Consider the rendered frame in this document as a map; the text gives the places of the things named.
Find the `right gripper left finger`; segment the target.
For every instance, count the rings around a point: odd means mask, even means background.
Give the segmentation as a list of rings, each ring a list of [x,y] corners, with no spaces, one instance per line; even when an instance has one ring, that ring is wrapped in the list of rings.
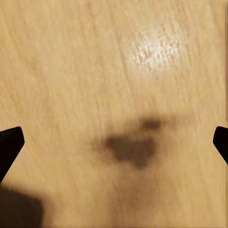
[[[21,127],[0,132],[0,183],[25,144]]]

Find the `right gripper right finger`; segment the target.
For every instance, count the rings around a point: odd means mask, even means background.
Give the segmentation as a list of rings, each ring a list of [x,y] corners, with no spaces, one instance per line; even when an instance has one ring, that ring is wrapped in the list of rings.
[[[228,128],[221,126],[216,128],[213,144],[228,165]]]

